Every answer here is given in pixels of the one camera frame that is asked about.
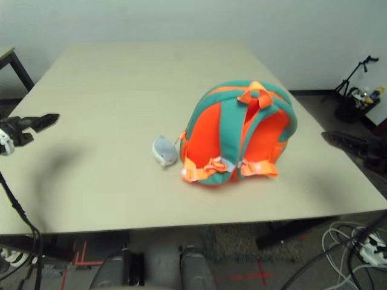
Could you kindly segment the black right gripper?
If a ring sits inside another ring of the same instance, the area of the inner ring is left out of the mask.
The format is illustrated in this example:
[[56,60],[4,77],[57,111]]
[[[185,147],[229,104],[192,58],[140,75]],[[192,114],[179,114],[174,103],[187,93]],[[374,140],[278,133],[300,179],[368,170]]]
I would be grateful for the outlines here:
[[363,165],[374,172],[386,174],[386,137],[359,138],[336,131],[321,133],[331,146],[344,151],[365,150]]

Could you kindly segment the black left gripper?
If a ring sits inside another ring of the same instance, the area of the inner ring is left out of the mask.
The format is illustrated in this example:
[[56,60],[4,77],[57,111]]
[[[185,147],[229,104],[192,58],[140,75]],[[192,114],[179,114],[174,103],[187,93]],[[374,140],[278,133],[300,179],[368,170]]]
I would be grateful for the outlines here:
[[36,133],[54,126],[59,120],[59,114],[46,114],[38,117],[8,117],[1,120],[1,129],[10,137],[15,147],[23,147],[34,141],[31,133],[24,130],[32,128]]

